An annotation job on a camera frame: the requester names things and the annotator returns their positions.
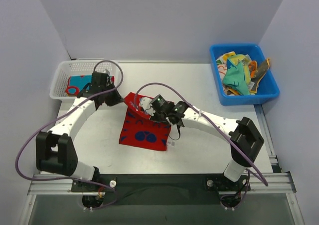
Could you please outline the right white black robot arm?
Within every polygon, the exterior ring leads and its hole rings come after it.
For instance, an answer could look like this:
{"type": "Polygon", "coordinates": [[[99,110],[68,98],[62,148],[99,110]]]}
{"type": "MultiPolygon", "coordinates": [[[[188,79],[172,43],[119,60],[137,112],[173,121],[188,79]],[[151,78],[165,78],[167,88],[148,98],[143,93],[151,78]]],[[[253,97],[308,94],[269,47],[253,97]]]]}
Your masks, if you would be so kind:
{"type": "Polygon", "coordinates": [[[254,122],[243,117],[228,119],[202,111],[184,101],[168,102],[161,95],[153,99],[142,98],[139,106],[156,122],[168,122],[224,138],[230,143],[231,160],[224,176],[232,182],[239,180],[247,168],[252,167],[264,145],[264,139],[254,122]]]}

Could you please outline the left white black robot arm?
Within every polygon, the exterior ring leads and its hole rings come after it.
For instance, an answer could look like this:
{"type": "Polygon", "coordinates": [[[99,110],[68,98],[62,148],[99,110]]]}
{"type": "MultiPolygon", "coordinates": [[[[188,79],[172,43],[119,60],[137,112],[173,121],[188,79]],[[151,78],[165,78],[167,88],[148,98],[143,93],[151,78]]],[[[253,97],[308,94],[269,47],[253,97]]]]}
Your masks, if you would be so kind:
{"type": "Polygon", "coordinates": [[[97,167],[79,161],[73,140],[87,119],[102,104],[114,106],[124,99],[107,72],[93,72],[91,82],[78,93],[68,115],[47,132],[36,136],[36,167],[40,171],[99,182],[97,167]]]}

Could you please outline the red blue tiger towel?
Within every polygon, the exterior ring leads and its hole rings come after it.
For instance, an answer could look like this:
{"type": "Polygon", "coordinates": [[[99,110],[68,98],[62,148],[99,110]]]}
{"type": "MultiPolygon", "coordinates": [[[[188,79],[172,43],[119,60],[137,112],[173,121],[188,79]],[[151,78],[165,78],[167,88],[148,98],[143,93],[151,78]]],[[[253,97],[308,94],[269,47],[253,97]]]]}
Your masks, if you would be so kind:
{"type": "Polygon", "coordinates": [[[166,143],[171,127],[166,123],[157,123],[144,115],[141,109],[134,108],[135,93],[131,92],[124,98],[127,111],[119,137],[121,145],[128,145],[154,151],[166,151],[166,143]]]}

